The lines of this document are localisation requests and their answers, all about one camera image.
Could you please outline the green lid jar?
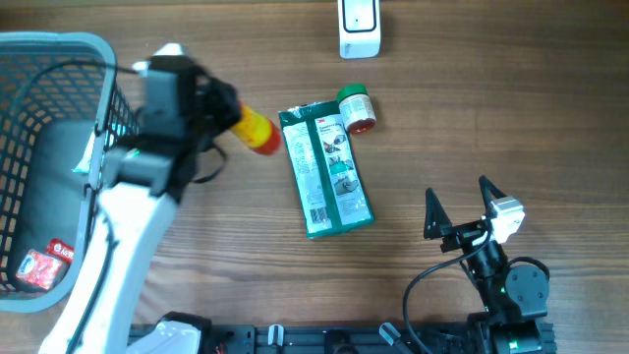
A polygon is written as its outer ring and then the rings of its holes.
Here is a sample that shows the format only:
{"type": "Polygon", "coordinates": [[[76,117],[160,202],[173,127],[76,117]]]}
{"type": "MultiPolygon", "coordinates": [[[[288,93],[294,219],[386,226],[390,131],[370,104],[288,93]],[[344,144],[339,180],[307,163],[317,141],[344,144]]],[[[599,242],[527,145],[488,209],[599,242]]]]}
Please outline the green lid jar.
{"type": "Polygon", "coordinates": [[[351,84],[342,88],[338,91],[336,100],[347,132],[361,134],[375,125],[372,102],[363,84],[351,84]]]}

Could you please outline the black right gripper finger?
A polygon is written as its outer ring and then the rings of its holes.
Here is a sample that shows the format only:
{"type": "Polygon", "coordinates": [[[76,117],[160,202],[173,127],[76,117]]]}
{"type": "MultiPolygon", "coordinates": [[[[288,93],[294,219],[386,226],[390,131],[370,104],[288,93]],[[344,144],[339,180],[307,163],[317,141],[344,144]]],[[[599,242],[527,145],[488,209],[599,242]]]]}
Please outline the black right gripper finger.
{"type": "Polygon", "coordinates": [[[425,239],[441,239],[453,235],[453,225],[432,188],[426,189],[425,239]]]}
{"type": "Polygon", "coordinates": [[[493,200],[505,198],[506,195],[502,191],[500,191],[485,175],[482,175],[479,178],[479,184],[485,206],[486,216],[495,216],[495,212],[493,211],[490,203],[493,200]]]}

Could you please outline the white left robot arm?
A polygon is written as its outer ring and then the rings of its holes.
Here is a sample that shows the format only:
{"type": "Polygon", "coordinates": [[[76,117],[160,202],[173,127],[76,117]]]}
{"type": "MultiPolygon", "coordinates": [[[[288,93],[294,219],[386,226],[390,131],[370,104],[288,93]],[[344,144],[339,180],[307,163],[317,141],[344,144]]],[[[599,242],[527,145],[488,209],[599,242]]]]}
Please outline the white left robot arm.
{"type": "Polygon", "coordinates": [[[235,89],[185,59],[154,59],[143,75],[141,130],[104,155],[98,213],[70,298],[42,353],[125,353],[151,259],[185,190],[212,181],[198,157],[242,117],[235,89]]]}

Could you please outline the red tissue packet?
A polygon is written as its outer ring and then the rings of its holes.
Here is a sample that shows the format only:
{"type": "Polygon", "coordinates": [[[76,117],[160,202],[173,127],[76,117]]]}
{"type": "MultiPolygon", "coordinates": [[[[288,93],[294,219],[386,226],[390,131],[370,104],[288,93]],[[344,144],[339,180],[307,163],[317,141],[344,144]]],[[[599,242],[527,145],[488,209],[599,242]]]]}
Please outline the red tissue packet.
{"type": "Polygon", "coordinates": [[[48,291],[67,270],[67,264],[36,250],[29,250],[16,272],[16,278],[30,286],[48,291]]]}

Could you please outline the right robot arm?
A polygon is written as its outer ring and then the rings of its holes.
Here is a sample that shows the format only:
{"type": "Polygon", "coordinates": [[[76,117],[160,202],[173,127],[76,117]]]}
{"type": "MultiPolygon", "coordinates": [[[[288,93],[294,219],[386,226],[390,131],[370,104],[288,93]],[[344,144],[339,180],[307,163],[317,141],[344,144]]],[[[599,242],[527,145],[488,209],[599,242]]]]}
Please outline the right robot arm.
{"type": "Polygon", "coordinates": [[[443,253],[461,251],[459,264],[485,306],[467,320],[470,353],[555,353],[553,326],[547,316],[550,272],[530,257],[510,259],[503,244],[525,218],[520,201],[479,179],[485,213],[477,221],[455,225],[436,193],[426,190],[424,237],[439,239],[443,253]]]}

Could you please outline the green sponge package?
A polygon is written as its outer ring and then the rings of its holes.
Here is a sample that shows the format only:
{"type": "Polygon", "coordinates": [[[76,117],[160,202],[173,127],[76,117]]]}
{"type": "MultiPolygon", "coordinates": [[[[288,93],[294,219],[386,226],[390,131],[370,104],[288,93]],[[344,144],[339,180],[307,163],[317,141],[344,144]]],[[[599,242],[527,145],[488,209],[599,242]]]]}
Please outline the green sponge package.
{"type": "Polygon", "coordinates": [[[374,222],[338,104],[318,102],[278,113],[310,239],[374,222]]]}

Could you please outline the red sauce squeeze bottle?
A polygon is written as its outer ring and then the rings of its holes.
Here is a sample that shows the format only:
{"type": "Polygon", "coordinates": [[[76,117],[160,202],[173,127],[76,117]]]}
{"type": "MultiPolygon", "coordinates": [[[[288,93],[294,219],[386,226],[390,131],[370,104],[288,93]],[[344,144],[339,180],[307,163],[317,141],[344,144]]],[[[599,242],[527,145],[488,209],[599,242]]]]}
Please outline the red sauce squeeze bottle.
{"type": "Polygon", "coordinates": [[[281,143],[277,126],[245,103],[240,103],[241,119],[230,131],[250,150],[261,155],[275,154],[281,143]]]}

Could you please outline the red candy bar wrapper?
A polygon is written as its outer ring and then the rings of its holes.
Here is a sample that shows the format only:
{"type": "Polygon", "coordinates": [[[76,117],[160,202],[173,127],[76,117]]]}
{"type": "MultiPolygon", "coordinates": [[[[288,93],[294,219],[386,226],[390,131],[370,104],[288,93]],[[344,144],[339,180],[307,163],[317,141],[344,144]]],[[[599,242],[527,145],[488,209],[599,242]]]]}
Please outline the red candy bar wrapper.
{"type": "Polygon", "coordinates": [[[53,238],[45,248],[45,252],[55,257],[64,263],[70,265],[74,258],[74,249],[61,241],[60,239],[53,238]]]}

